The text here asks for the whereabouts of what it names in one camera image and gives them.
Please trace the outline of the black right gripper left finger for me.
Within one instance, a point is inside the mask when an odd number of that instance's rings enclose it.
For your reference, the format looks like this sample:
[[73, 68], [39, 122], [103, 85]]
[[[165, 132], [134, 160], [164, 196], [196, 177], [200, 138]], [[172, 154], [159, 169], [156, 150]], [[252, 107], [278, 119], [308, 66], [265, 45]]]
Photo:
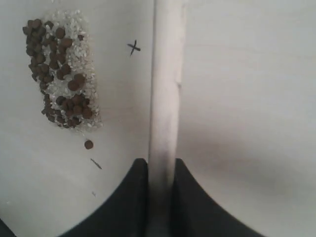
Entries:
[[148, 165], [133, 162], [113, 194], [63, 237], [143, 237], [147, 225]]

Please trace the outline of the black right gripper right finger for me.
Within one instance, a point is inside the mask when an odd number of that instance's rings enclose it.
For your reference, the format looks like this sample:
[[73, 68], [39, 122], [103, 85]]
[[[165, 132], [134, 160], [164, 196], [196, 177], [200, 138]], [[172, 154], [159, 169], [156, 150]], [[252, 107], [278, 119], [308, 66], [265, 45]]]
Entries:
[[173, 237], [260, 237], [232, 216], [199, 185], [184, 161], [176, 159], [171, 195]]

